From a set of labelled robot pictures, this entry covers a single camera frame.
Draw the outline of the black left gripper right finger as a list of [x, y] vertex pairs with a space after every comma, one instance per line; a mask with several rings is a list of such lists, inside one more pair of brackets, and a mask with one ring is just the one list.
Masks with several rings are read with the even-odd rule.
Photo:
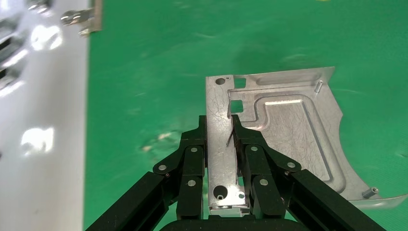
[[262, 133], [245, 128], [237, 115], [232, 124], [250, 213], [256, 218], [284, 218], [291, 196], [288, 176], [301, 170], [301, 164], [270, 148]]

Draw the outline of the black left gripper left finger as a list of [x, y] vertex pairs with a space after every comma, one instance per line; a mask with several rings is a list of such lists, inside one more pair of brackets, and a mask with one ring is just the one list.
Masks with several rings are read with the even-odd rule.
[[183, 132], [178, 149], [153, 166], [153, 172], [165, 178], [166, 202], [177, 203], [178, 220], [203, 218], [206, 153], [206, 116], [201, 115], [198, 128]]

